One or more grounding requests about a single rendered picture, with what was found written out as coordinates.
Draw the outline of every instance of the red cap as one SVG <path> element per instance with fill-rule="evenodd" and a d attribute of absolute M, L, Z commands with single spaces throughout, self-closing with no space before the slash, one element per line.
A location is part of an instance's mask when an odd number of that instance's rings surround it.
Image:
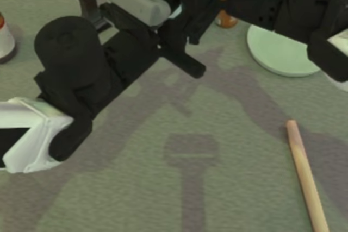
<path fill-rule="evenodd" d="M 5 25 L 5 18 L 4 16 L 0 13 L 0 29 L 3 28 Z"/>

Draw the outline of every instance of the white bottle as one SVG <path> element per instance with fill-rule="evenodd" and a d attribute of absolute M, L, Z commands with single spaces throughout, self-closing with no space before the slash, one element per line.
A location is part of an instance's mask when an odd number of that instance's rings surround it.
<path fill-rule="evenodd" d="M 0 64 L 11 60 L 15 55 L 16 42 L 3 15 L 0 13 Z"/>

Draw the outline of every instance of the table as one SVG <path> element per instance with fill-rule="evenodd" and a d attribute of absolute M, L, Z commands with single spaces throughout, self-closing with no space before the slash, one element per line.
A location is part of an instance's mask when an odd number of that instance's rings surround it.
<path fill-rule="evenodd" d="M 36 97 L 35 33 L 78 15 L 78 2 L 0 7 L 19 48 L 0 66 L 0 100 Z M 0 172 L 0 232 L 310 232 L 284 128 L 290 118 L 301 126 L 331 232 L 347 231 L 348 95 L 322 73 L 292 79 L 261 68 L 247 49 L 249 26 L 212 25 L 188 47 L 208 67 L 202 79 L 159 61 L 61 166 Z"/>

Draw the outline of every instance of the black cylinder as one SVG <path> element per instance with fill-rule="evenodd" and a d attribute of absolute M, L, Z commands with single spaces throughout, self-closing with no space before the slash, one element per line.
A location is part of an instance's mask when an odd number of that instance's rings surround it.
<path fill-rule="evenodd" d="M 92 23 L 78 16 L 46 24 L 36 35 L 34 48 L 44 68 L 74 89 L 91 85 L 105 70 L 98 33 Z"/>

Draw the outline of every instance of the wooden handle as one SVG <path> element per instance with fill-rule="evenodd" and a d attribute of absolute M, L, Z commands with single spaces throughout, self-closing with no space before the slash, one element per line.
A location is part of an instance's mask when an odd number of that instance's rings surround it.
<path fill-rule="evenodd" d="M 287 122 L 289 143 L 314 232 L 330 232 L 296 121 Z"/>

